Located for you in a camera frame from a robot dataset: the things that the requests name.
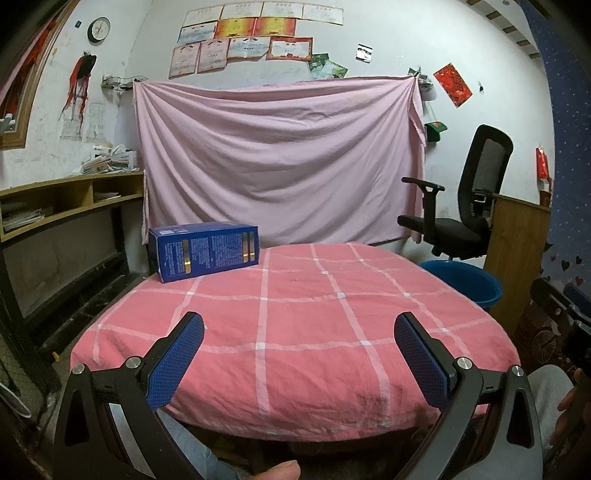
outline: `chair armrest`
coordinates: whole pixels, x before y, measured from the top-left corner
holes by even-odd
[[[427,190],[428,188],[431,189],[431,192],[435,192],[435,195],[437,195],[438,192],[445,192],[445,187],[443,185],[438,185],[437,183],[425,180],[412,179],[411,177],[402,177],[402,183],[414,183],[423,191],[423,193],[430,193]]]
[[[430,181],[402,177],[403,183],[413,183],[423,192],[423,237],[428,244],[435,242],[435,197],[439,192],[445,192],[445,187]]]

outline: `poster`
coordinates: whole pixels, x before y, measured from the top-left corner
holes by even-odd
[[[326,79],[341,79],[345,78],[345,75],[349,71],[348,68],[339,65],[338,63],[333,62],[332,60],[327,60],[322,69],[317,72],[317,79],[319,80],[326,80]]]
[[[170,71],[168,78],[178,77],[195,73],[197,67],[197,57],[199,56],[199,43],[183,45],[173,50],[173,59],[170,61]]]
[[[228,48],[229,59],[257,59],[266,55],[271,37],[231,38]]]
[[[80,118],[80,107],[82,106],[82,100],[80,102],[72,102],[63,111],[63,123],[61,125],[62,140],[82,140],[82,119]]]
[[[296,34],[295,18],[280,17],[259,17],[255,22],[255,37],[268,35],[281,35],[282,37],[293,37]]]
[[[222,11],[222,20],[229,18],[260,17],[262,2],[244,2],[241,4],[224,5]]]
[[[262,7],[263,17],[301,18],[304,4],[292,2],[265,2]]]
[[[324,5],[304,5],[302,20],[314,20],[317,22],[343,24],[343,9],[326,7]]]
[[[86,111],[86,129],[85,141],[88,143],[99,144],[105,141],[105,106],[102,103],[91,102]]]
[[[312,59],[312,37],[286,38],[271,37],[271,48],[267,60]]]
[[[229,38],[208,40],[201,43],[197,72],[208,72],[226,67],[228,63]]]
[[[318,79],[318,74],[322,71],[324,64],[329,59],[327,53],[315,53],[312,55],[312,59],[308,62],[308,68],[310,69],[310,75],[314,80]]]
[[[216,31],[217,22],[202,23],[181,28],[177,45],[187,45],[204,40],[211,40]]]
[[[468,85],[466,85],[464,79],[451,63],[435,72],[433,76],[449,95],[449,98],[452,100],[456,108],[472,96],[472,92],[468,88]]]
[[[215,7],[200,8],[198,10],[192,10],[187,13],[185,21],[183,22],[184,27],[189,25],[196,25],[198,23],[213,22],[219,20],[222,14],[223,5],[217,5]]]
[[[254,28],[254,18],[231,18],[228,20],[220,20],[217,22],[216,32],[213,38],[251,37]]]

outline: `gold label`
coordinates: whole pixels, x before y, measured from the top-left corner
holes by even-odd
[[[251,232],[251,262],[255,261],[255,232]]]
[[[189,240],[183,240],[183,258],[185,273],[191,273],[191,255],[189,254]]]
[[[242,262],[248,262],[248,234],[242,233]]]

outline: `blue gripper pad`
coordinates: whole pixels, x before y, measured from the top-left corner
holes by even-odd
[[[178,327],[182,328],[180,333],[177,330]],[[188,312],[168,337],[157,341],[172,339],[171,345],[160,360],[156,360],[156,365],[148,374],[146,399],[152,411],[170,403],[178,384],[203,342],[204,333],[205,325],[201,315]],[[147,353],[146,359],[151,352],[152,349]]]
[[[418,327],[413,325],[408,316],[423,330],[424,337],[436,341],[428,335],[412,313],[398,315],[394,323],[394,339],[427,403],[443,411],[452,399],[450,377],[429,348],[428,339],[421,337],[417,332]]]

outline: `red bag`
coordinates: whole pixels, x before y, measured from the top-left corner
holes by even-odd
[[[548,157],[546,157],[542,147],[535,149],[535,162],[538,167],[538,179],[548,180],[550,176],[548,172]]]

